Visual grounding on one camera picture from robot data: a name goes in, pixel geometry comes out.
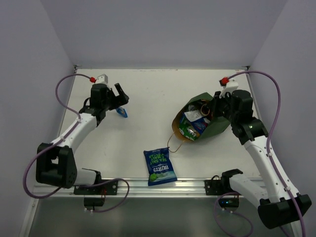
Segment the blue M&Ms packet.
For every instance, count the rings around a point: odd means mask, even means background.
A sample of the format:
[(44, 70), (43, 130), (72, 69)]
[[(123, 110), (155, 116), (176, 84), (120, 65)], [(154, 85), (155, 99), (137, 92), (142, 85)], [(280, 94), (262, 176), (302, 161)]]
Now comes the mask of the blue M&Ms packet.
[(128, 117), (128, 114), (127, 114), (126, 110), (125, 110), (123, 107), (118, 107), (118, 108), (116, 109), (116, 112), (117, 112), (120, 116), (122, 116), (123, 118), (127, 118), (127, 117)]

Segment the green paper bag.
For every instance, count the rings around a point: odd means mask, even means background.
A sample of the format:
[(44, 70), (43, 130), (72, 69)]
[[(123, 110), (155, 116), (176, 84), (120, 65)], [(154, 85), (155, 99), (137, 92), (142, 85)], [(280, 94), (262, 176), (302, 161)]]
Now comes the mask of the green paper bag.
[[(210, 101), (213, 99), (209, 93), (205, 92), (200, 95), (197, 95), (191, 98), (177, 113), (176, 117), (173, 119), (171, 127), (172, 127), (172, 135), (171, 137), (177, 138), (181, 144), (192, 144), (196, 143), (200, 140), (205, 140), (214, 136), (217, 136), (223, 133), (230, 125), (230, 122), (224, 118), (213, 118), (210, 108)], [(199, 110), (202, 115), (210, 120), (210, 124), (205, 129), (202, 134), (199, 134), (199, 137), (195, 141), (191, 141), (185, 138), (179, 131), (179, 123), (187, 120), (184, 116), (184, 112)]]

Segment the green mint snack packet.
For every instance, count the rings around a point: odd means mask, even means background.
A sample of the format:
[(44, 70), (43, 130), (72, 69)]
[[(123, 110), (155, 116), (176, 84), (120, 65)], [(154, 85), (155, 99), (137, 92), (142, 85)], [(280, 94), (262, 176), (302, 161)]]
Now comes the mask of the green mint snack packet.
[(199, 133), (188, 120), (184, 120), (179, 123), (179, 131), (185, 138), (191, 141), (195, 141), (199, 137)]

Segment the blue Burts crisps bag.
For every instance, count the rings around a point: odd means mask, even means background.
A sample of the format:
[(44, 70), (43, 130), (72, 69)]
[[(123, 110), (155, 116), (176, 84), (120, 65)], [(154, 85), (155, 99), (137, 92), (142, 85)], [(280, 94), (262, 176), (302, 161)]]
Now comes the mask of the blue Burts crisps bag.
[(177, 181), (177, 176), (169, 158), (169, 147), (144, 151), (148, 168), (148, 186), (162, 185)]

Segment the blue Kettle crisps bag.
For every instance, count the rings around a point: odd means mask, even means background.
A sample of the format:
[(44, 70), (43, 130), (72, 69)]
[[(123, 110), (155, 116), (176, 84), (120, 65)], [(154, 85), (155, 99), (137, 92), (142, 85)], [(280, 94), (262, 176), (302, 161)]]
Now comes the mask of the blue Kettle crisps bag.
[(204, 117), (199, 110), (184, 112), (184, 116), (199, 134), (202, 134), (210, 124), (210, 120)]

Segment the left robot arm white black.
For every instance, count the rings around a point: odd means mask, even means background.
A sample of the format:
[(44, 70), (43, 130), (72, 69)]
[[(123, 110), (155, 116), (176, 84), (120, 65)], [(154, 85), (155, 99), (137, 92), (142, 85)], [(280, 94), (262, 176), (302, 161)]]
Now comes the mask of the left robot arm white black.
[(106, 112), (128, 103), (129, 97), (119, 83), (115, 84), (118, 95), (104, 83), (94, 84), (90, 91), (89, 105), (79, 111), (79, 117), (58, 138), (38, 147), (36, 181), (59, 188), (85, 186), (92, 194), (102, 190), (103, 182), (98, 172), (76, 166), (75, 152), (84, 139), (99, 126)]

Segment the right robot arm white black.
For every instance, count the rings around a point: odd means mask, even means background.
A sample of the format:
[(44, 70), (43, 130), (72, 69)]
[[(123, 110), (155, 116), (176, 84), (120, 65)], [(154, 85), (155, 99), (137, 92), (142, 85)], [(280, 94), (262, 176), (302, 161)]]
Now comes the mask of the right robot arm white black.
[(233, 169), (222, 173), (220, 191), (244, 196), (257, 208), (268, 229), (298, 221), (312, 201), (307, 194), (300, 194), (281, 167), (264, 124), (253, 116), (250, 93), (240, 89), (225, 93), (217, 91), (210, 105), (216, 118), (230, 121), (233, 134), (254, 160), (265, 184), (265, 188), (261, 188), (242, 171)]

